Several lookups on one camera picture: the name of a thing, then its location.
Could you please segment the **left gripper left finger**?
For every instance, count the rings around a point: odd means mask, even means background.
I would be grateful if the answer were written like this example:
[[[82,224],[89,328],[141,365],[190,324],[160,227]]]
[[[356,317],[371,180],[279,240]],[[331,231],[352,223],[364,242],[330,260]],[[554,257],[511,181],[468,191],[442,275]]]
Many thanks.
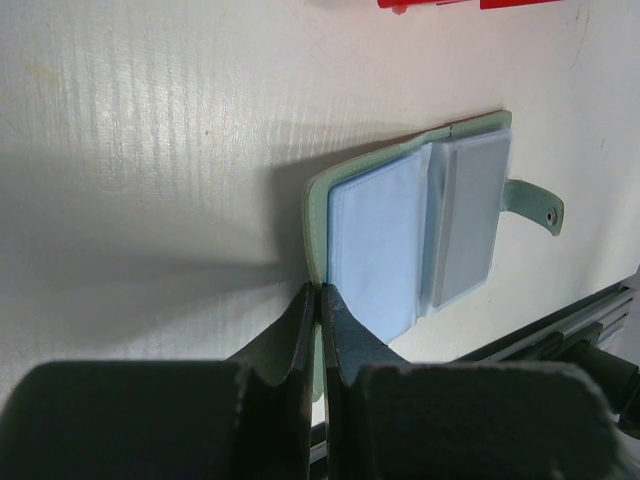
[[[1,412],[5,479],[305,479],[315,291],[225,360],[55,361]]]

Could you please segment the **green leather card holder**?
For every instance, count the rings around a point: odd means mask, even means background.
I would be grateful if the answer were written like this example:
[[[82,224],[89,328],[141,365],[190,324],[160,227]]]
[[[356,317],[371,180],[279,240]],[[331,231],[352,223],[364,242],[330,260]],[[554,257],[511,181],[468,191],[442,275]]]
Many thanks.
[[[303,235],[317,286],[335,286],[350,312],[379,340],[390,342],[431,304],[434,213],[431,160],[436,143],[510,130],[501,110],[419,133],[318,174],[306,187]],[[500,215],[521,216],[558,236],[565,205],[556,194],[507,175]]]

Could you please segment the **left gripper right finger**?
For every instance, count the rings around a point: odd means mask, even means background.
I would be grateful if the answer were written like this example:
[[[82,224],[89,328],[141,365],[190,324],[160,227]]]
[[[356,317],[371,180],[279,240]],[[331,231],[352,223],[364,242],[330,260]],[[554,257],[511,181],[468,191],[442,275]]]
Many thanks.
[[[602,391],[553,362],[361,369],[357,451],[332,479],[621,479],[625,450]]]

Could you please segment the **red plastic card bin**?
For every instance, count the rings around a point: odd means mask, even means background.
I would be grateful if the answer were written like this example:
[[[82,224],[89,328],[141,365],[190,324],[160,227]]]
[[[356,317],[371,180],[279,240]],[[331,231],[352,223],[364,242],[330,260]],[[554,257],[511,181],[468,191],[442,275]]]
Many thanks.
[[[416,6],[445,6],[465,3],[467,0],[378,0],[381,9],[390,10],[397,15],[406,13]],[[481,10],[513,8],[556,2],[556,0],[478,0]]]

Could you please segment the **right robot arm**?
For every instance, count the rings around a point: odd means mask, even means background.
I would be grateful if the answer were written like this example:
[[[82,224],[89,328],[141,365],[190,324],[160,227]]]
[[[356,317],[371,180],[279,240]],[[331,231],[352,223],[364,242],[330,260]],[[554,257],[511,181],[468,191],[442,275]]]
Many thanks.
[[[574,364],[600,388],[617,426],[639,439],[639,366],[581,340],[561,353],[557,360]]]

